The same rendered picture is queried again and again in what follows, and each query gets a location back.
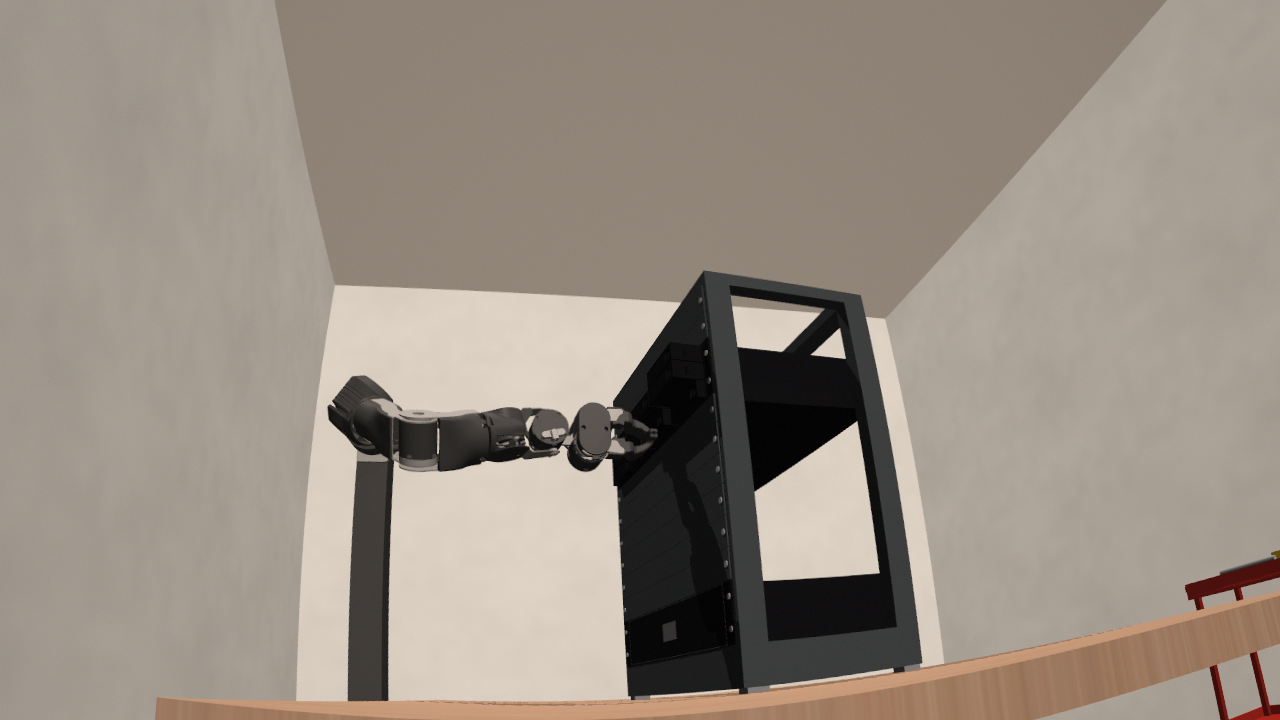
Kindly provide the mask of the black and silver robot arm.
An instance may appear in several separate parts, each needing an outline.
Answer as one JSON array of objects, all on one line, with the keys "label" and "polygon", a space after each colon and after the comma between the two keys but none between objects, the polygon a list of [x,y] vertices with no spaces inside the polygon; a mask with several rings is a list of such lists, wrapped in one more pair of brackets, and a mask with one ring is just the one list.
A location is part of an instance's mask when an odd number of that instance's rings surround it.
[{"label": "black and silver robot arm", "polygon": [[[570,432],[564,415],[547,407],[499,407],[486,413],[474,409],[403,411],[367,375],[352,375],[332,402],[335,407],[326,406],[328,419],[357,448],[358,462],[393,460],[406,471],[453,471],[485,460],[550,457],[561,454]],[[527,430],[529,416],[534,419]],[[525,446],[524,436],[532,450]]]}]

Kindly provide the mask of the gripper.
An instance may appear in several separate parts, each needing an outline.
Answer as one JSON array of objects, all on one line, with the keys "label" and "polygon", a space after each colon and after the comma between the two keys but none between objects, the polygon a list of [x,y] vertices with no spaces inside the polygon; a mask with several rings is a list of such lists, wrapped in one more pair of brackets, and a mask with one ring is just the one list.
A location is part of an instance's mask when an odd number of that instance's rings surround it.
[{"label": "gripper", "polygon": [[[567,448],[568,461],[579,471],[593,471],[604,457],[614,460],[626,457],[628,461],[641,457],[658,438],[657,429],[649,429],[622,407],[604,407],[602,404],[591,402],[579,410],[568,436],[561,445]],[[620,430],[622,427],[626,434],[636,436],[641,445],[634,446],[634,442],[626,442],[625,438],[611,439],[611,429]]]}]

